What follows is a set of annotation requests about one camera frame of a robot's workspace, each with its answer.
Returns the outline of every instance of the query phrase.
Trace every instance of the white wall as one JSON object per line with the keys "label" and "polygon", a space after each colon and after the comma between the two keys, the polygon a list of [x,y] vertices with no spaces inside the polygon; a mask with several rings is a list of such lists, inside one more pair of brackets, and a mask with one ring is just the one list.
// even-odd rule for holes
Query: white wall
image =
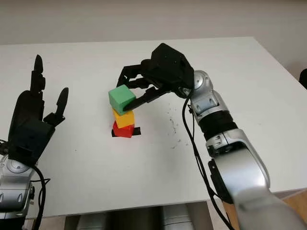
{"label": "white wall", "polygon": [[1,45],[252,35],[296,78],[307,68],[305,0],[1,1]]}

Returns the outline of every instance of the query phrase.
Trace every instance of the black cable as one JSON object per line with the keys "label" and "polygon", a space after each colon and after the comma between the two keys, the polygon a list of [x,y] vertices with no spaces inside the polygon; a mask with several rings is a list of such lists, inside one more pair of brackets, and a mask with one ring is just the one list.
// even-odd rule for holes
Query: black cable
{"label": "black cable", "polygon": [[194,142],[194,138],[193,136],[191,135],[191,132],[189,130],[189,127],[187,125],[187,121],[186,121],[186,115],[185,115],[185,111],[186,111],[186,108],[187,108],[187,104],[188,104],[188,101],[189,99],[191,98],[192,96],[192,93],[193,93],[193,90],[189,93],[189,95],[187,96],[184,104],[183,104],[183,107],[182,107],[182,120],[183,120],[183,124],[184,124],[184,127],[186,128],[187,130],[187,133],[190,137],[190,140],[191,140],[191,143],[192,143],[192,146],[193,146],[193,150],[194,150],[194,155],[195,155],[195,158],[196,158],[196,162],[197,162],[197,165],[198,165],[198,168],[200,170],[200,173],[202,175],[202,178],[205,182],[205,185],[206,185],[206,188],[207,188],[207,191],[208,191],[208,194],[209,194],[209,197],[212,201],[212,204],[213,204],[213,207],[215,208],[217,214],[220,216],[220,218],[222,219],[222,221],[225,223],[225,225],[230,229],[230,230],[234,230],[234,228],[231,226],[231,224],[228,222],[228,220],[224,217],[224,215],[222,214],[222,212],[220,211],[219,207],[217,206],[216,202],[215,202],[215,199],[214,199],[214,195],[216,195],[216,193],[213,191],[213,189],[210,187],[210,184],[209,184],[209,180],[208,180],[208,177],[207,177],[207,174],[206,174],[206,171],[205,171],[205,168],[203,166],[203,163],[201,161],[201,157],[199,155],[199,152],[197,150],[197,147],[196,147],[196,144]]}
{"label": "black cable", "polygon": [[[50,178],[46,178],[46,179],[44,179],[44,181],[45,181],[45,185],[47,185],[48,184],[48,182],[50,181],[51,179]],[[42,195],[42,192],[43,192],[43,190],[42,190],[42,188],[39,190],[39,195],[38,195],[38,207],[40,207],[41,206],[41,195]]]}
{"label": "black cable", "polygon": [[35,225],[33,228],[34,230],[38,230],[40,223],[42,221],[43,212],[44,212],[44,206],[45,206],[45,200],[46,200],[46,183],[45,183],[45,179],[44,179],[42,172],[35,165],[31,166],[31,168],[33,168],[34,171],[38,174],[40,182],[42,184],[42,189],[41,189],[42,190],[42,202],[39,207],[38,215],[36,217]]}

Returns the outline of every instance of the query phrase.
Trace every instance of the white table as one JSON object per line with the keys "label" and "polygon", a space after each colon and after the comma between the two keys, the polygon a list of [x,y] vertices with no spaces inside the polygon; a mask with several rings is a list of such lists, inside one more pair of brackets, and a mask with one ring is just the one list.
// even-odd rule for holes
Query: white table
{"label": "white table", "polygon": [[[0,46],[1,138],[7,138],[18,95],[29,89],[36,54],[44,62],[45,115],[55,111],[61,89],[70,89],[66,120],[39,160],[51,178],[45,216],[209,198],[182,124],[183,99],[167,94],[137,108],[142,135],[111,137],[107,92],[123,66],[149,58],[160,42]],[[266,164],[272,191],[307,187],[306,90],[251,37],[163,42],[209,74]],[[206,164],[210,158],[198,127],[196,143]],[[35,202],[28,217],[37,212]]]}

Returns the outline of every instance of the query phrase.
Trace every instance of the stacked cubes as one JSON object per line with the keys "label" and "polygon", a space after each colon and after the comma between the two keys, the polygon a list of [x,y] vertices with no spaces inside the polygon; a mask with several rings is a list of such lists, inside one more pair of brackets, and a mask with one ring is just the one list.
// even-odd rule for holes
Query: stacked cubes
{"label": "stacked cubes", "polygon": [[115,122],[113,132],[117,137],[131,138],[134,131],[134,114],[124,111],[124,107],[135,99],[135,95],[126,85],[121,85],[109,91]]}

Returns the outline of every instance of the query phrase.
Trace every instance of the robotic hand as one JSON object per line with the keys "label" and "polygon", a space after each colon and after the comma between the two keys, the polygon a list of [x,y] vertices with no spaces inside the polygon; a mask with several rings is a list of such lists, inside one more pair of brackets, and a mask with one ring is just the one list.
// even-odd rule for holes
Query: robotic hand
{"label": "robotic hand", "polygon": [[7,142],[0,142],[0,229],[20,230],[35,190],[31,177],[36,171],[42,183],[42,200],[35,229],[39,228],[45,203],[44,177],[35,164],[60,124],[68,99],[68,88],[60,93],[57,111],[43,119],[45,78],[42,58],[37,55],[31,88],[20,94],[13,113]]}
{"label": "robotic hand", "polygon": [[[130,81],[141,74],[143,78]],[[125,66],[118,86],[148,88],[146,93],[128,104],[134,109],[167,92],[186,98],[182,115],[193,144],[201,175],[218,214],[229,229],[230,223],[218,209],[213,196],[235,205],[241,230],[306,230],[305,222],[269,190],[268,171],[242,129],[233,121],[220,94],[204,71],[194,71],[180,52],[161,44],[151,59],[140,65]],[[185,107],[190,100],[191,110],[206,139],[210,157],[208,166],[217,194],[210,188],[204,166],[192,135],[185,122]]]}

